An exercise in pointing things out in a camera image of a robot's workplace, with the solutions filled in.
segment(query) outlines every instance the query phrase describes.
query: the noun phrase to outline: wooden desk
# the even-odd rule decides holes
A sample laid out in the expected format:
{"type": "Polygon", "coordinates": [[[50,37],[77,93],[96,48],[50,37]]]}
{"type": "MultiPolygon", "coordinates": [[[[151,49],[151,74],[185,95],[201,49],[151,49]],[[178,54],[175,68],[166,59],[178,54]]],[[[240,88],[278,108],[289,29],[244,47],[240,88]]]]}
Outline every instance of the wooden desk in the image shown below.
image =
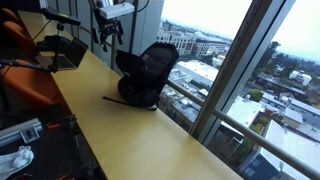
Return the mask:
{"type": "MultiPolygon", "coordinates": [[[[19,13],[32,37],[46,22],[40,14],[19,13]]],[[[35,41],[56,34],[55,26],[51,22],[35,41]]],[[[162,111],[102,100],[121,100],[120,77],[91,52],[77,70],[53,77],[108,179],[241,179],[162,111]]]]}

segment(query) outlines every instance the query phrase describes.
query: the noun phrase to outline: office chair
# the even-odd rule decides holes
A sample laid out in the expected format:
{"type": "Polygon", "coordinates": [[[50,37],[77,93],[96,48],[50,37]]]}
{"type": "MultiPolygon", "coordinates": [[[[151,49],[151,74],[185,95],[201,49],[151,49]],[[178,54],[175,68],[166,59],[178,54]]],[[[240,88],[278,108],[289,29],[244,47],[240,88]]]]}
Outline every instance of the office chair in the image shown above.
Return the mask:
{"type": "Polygon", "coordinates": [[[37,46],[34,44],[29,32],[15,22],[6,21],[3,23],[5,30],[9,33],[13,41],[23,50],[27,57],[34,63],[38,63],[37,46]]]}
{"type": "Polygon", "coordinates": [[[19,15],[16,14],[15,12],[11,11],[8,8],[2,8],[1,13],[4,16],[5,21],[14,22],[14,23],[18,24],[19,26],[21,26],[22,28],[26,29],[25,25],[23,24],[23,21],[21,20],[19,15]]]}
{"type": "MultiPolygon", "coordinates": [[[[16,60],[20,64],[29,64],[16,60]]],[[[0,69],[1,77],[8,69],[0,69]]],[[[71,115],[57,84],[48,72],[24,67],[11,67],[3,78],[3,84],[24,100],[32,109],[61,105],[66,115],[71,115]]]]}

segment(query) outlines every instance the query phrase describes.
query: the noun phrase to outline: black backpack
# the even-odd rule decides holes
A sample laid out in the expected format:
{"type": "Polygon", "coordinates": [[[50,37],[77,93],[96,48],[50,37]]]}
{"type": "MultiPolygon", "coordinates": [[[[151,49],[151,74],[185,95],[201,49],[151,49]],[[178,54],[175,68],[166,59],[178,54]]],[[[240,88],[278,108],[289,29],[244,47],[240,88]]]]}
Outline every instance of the black backpack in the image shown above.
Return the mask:
{"type": "Polygon", "coordinates": [[[118,50],[116,63],[124,74],[118,91],[128,101],[118,103],[156,110],[160,93],[168,81],[171,69],[179,58],[176,47],[167,43],[154,43],[140,56],[118,50]]]}

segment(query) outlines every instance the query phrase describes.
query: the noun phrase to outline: overcast sky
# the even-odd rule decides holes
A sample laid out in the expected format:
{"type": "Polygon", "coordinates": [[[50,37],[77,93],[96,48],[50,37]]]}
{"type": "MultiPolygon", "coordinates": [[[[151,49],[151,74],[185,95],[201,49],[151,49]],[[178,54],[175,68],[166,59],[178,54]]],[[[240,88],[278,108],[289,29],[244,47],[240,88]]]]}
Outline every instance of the overcast sky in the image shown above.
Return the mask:
{"type": "MultiPolygon", "coordinates": [[[[234,38],[251,0],[165,0],[162,17],[234,38]]],[[[296,0],[274,39],[279,50],[320,61],[320,0],[296,0]]]]}

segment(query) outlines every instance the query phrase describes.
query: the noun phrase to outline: backpack strap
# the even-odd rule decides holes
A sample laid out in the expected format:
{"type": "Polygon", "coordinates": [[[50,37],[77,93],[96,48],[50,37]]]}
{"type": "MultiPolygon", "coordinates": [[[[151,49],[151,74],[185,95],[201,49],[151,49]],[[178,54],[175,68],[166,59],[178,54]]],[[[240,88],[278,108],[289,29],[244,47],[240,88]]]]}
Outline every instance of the backpack strap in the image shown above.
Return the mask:
{"type": "Polygon", "coordinates": [[[118,100],[115,100],[115,99],[111,99],[111,98],[106,97],[106,96],[103,96],[102,99],[104,99],[104,100],[109,100],[109,101],[113,101],[113,102],[116,102],[116,103],[119,103],[119,104],[131,106],[131,107],[136,107],[136,108],[141,108],[141,109],[147,109],[147,110],[150,110],[150,111],[155,111],[155,110],[157,110],[157,108],[159,107],[159,102],[157,102],[156,104],[154,104],[153,106],[150,106],[150,107],[138,107],[138,106],[134,106],[134,105],[129,104],[129,103],[125,103],[125,102],[121,102],[121,101],[118,101],[118,100]]]}

